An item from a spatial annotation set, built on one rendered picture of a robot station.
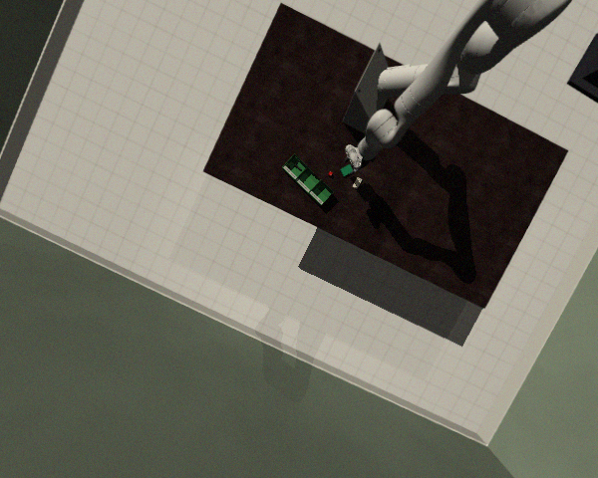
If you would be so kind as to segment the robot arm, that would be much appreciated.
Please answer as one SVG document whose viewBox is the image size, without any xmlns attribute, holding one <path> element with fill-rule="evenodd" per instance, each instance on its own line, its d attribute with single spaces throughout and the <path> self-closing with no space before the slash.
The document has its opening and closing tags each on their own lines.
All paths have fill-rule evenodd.
<svg viewBox="0 0 598 478">
<path fill-rule="evenodd" d="M 395 146 L 442 94 L 473 92 L 482 73 L 549 25 L 571 1 L 478 0 L 429 64 L 390 67 L 380 74 L 379 96 L 399 97 L 398 120 L 388 110 L 373 114 L 362 141 L 364 153 Z M 484 21 L 488 24 L 481 25 Z"/>
</svg>

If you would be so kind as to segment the green three-compartment bin rack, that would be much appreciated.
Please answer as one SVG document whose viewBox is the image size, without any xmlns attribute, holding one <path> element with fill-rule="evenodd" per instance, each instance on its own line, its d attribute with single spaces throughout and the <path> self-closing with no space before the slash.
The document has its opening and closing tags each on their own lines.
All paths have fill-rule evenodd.
<svg viewBox="0 0 598 478">
<path fill-rule="evenodd" d="M 294 166 L 295 163 L 297 163 L 301 169 Z M 288 165 L 290 165 L 291 170 Z M 282 169 L 319 205 L 322 205 L 334 193 L 334 191 L 312 170 L 310 170 L 297 155 L 291 157 L 283 165 Z"/>
</svg>

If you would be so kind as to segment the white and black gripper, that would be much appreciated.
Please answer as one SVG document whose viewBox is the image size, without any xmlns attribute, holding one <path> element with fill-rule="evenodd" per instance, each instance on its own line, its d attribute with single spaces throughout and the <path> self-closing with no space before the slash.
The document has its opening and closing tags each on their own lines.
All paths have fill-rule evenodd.
<svg viewBox="0 0 598 478">
<path fill-rule="evenodd" d="M 368 155 L 366 153 L 364 153 L 363 149 L 362 149 L 362 141 L 363 139 L 358 143 L 357 148 L 355 148 L 352 145 L 347 145 L 345 148 L 346 154 L 347 154 L 347 158 L 345 159 L 344 162 L 347 162 L 350 160 L 354 170 L 350 172 L 350 174 L 355 173 L 356 171 L 360 170 L 361 168 L 365 167 L 371 160 L 373 160 L 377 154 L 375 155 Z"/>
</svg>

